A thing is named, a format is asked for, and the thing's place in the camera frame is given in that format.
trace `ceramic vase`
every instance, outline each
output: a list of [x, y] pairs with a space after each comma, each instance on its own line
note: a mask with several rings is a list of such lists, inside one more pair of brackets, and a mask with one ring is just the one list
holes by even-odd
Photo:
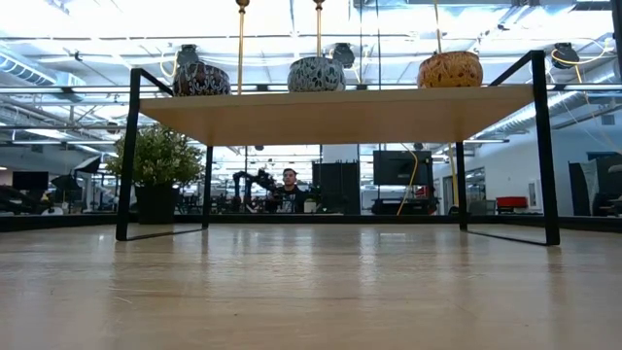
[[421, 62], [419, 88], [481, 87], [484, 71], [472, 52], [445, 52]]
[[220, 68], [202, 61], [182, 64], [173, 81], [175, 96], [231, 94], [229, 76]]
[[338, 60], [305, 57], [290, 66], [290, 92], [343, 91], [345, 88], [346, 76]]

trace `wooden floor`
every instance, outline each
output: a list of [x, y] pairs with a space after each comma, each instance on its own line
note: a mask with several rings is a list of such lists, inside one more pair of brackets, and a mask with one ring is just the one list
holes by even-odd
[[456, 226], [0, 233], [0, 349], [620, 349], [622, 235], [562, 244]]

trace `monitor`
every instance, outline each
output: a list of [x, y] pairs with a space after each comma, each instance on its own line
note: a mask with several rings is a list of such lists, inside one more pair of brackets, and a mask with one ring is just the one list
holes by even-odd
[[[432, 180], [432, 152], [413, 151], [419, 160], [413, 185], [429, 185]], [[407, 151], [374, 151], [373, 183], [381, 186], [408, 186], [415, 158]]]
[[47, 190], [50, 175], [47, 171], [14, 171], [13, 188], [20, 191]]

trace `dark shirt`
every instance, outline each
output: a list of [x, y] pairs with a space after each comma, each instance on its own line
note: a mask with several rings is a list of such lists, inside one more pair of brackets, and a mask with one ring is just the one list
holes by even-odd
[[306, 195], [298, 186], [294, 186], [289, 191], [283, 187], [277, 188], [272, 195], [273, 199], [268, 205], [269, 212], [279, 214], [304, 213]]

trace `decorative pot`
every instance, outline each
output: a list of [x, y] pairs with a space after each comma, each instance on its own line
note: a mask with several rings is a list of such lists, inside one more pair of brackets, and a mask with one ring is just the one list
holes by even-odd
[[175, 96], [231, 94], [231, 84], [225, 71], [199, 60], [179, 66], [173, 93]]
[[290, 92], [343, 91], [346, 76], [336, 59], [305, 57], [292, 63], [288, 76]]
[[172, 184], [136, 187], [138, 224], [173, 224], [179, 189]]
[[481, 87], [484, 71], [472, 52], [445, 52], [421, 62], [419, 88]]

